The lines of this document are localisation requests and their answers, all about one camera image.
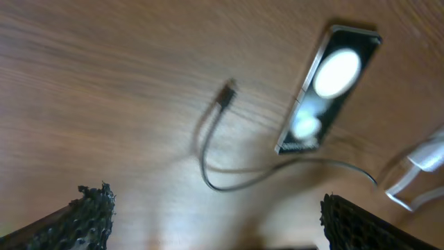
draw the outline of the bright light spot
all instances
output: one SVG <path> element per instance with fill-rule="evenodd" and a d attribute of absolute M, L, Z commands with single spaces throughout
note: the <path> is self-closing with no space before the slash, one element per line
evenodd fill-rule
<path fill-rule="evenodd" d="M 314 90 L 326 99 L 340 96 L 355 83 L 361 71 L 361 60 L 352 49 L 339 49 L 331 53 L 314 76 Z"/>
<path fill-rule="evenodd" d="M 306 140 L 317 134 L 322 127 L 321 121 L 317 118 L 308 116 L 295 119 L 291 125 L 291 133 L 298 140 Z"/>

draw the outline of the white object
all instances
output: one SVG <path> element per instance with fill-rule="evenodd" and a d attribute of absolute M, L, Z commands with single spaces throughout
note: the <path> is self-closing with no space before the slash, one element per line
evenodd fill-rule
<path fill-rule="evenodd" d="M 339 49 L 319 65 L 314 90 L 324 99 L 333 99 L 350 89 L 361 71 L 361 59 L 352 49 Z"/>
<path fill-rule="evenodd" d="M 418 209 L 424 203 L 444 195 L 444 187 L 438 187 L 435 190 L 419 195 L 410 204 L 407 204 L 395 196 L 408 186 L 421 171 L 432 172 L 444 164 L 444 127 L 433 134 L 432 138 L 438 139 L 432 139 L 426 142 L 407 156 L 407 159 L 413 163 L 412 168 L 398 183 L 386 190 L 386 194 L 391 200 L 411 212 Z"/>
<path fill-rule="evenodd" d="M 297 117 L 291 125 L 291 133 L 298 140 L 314 137 L 321 129 L 322 123 L 316 117 Z"/>

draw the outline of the wire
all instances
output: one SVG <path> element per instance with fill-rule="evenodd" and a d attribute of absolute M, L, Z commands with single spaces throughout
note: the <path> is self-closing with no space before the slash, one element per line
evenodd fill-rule
<path fill-rule="evenodd" d="M 339 167 L 345 167 L 348 169 L 352 169 L 352 170 L 358 171 L 358 172 L 364 174 L 365 176 L 367 176 L 372 181 L 372 183 L 377 186 L 376 180 L 369 173 L 367 173 L 365 170 L 360 169 L 350 163 L 342 162 L 339 160 L 324 159 L 324 158 L 295 158 L 295 159 L 291 159 L 286 162 L 282 162 L 278 165 L 275 165 L 274 167 L 265 171 L 263 174 L 259 175 L 258 177 L 253 178 L 253 179 L 246 181 L 244 183 L 240 183 L 240 184 L 233 185 L 230 187 L 215 186 L 208 178 L 207 162 L 206 162 L 207 151 L 208 151 L 211 139 L 213 138 L 214 132 L 216 131 L 216 128 L 219 125 L 219 122 L 221 121 L 221 118 L 224 114 L 224 111 L 230 105 L 230 102 L 232 101 L 235 94 L 236 94 L 236 92 L 234 90 L 234 81 L 231 80 L 222 89 L 221 93 L 219 94 L 219 96 L 216 99 L 216 101 L 220 105 L 220 109 L 219 109 L 216 117 L 214 118 L 214 120 L 207 132 L 207 135 L 205 136 L 202 148 L 200 150 L 200 155 L 199 155 L 200 173 L 202 174 L 202 179 L 205 182 L 205 184 L 207 184 L 207 186 L 209 188 L 211 188 L 212 190 L 218 191 L 218 192 L 233 192 L 233 191 L 237 191 L 237 190 L 242 190 L 244 188 L 251 187 L 252 185 L 257 184 L 257 183 L 267 179 L 268 177 L 272 176 L 274 173 L 278 172 L 279 170 L 284 169 L 285 167 L 289 167 L 291 165 L 296 165 L 296 164 L 301 164 L 301 163 L 327 163 L 327 164 L 332 164 L 332 165 L 336 165 Z"/>

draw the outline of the wooden surface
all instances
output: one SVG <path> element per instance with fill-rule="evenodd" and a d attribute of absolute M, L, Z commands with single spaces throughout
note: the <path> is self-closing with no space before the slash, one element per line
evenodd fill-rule
<path fill-rule="evenodd" d="M 314 155 L 378 176 L 444 122 L 443 11 L 434 0 L 0 1 L 0 234 L 105 181 L 117 195 L 110 249 L 326 249 L 319 201 L 332 192 L 443 248 L 443 200 L 411 215 L 359 174 L 322 165 L 219 194 L 192 149 L 198 119 L 234 77 L 240 93 L 210 164 L 284 160 L 273 151 L 281 125 L 340 18 L 376 25 L 384 44 Z"/>

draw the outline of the black mesh object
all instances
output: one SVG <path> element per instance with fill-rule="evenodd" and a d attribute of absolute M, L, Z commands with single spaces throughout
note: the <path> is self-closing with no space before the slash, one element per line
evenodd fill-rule
<path fill-rule="evenodd" d="M 111 234 L 115 196 L 110 185 L 102 189 L 79 186 L 82 199 L 0 238 L 0 249 L 106 249 Z"/>
<path fill-rule="evenodd" d="M 338 195 L 325 195 L 321 213 L 331 250 L 437 249 Z"/>

